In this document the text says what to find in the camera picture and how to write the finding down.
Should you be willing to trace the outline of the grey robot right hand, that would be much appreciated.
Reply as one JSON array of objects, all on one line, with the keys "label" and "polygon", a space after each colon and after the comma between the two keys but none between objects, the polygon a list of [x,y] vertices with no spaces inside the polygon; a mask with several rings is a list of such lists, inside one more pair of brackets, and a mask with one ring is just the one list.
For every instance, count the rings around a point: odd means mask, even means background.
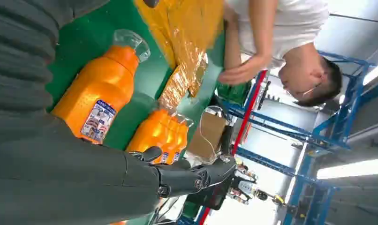
[{"label": "grey robot right hand", "polygon": [[0,225],[106,225],[155,210],[162,197],[224,181],[232,157],[212,165],[151,165],[75,138],[49,115],[0,115]]}]

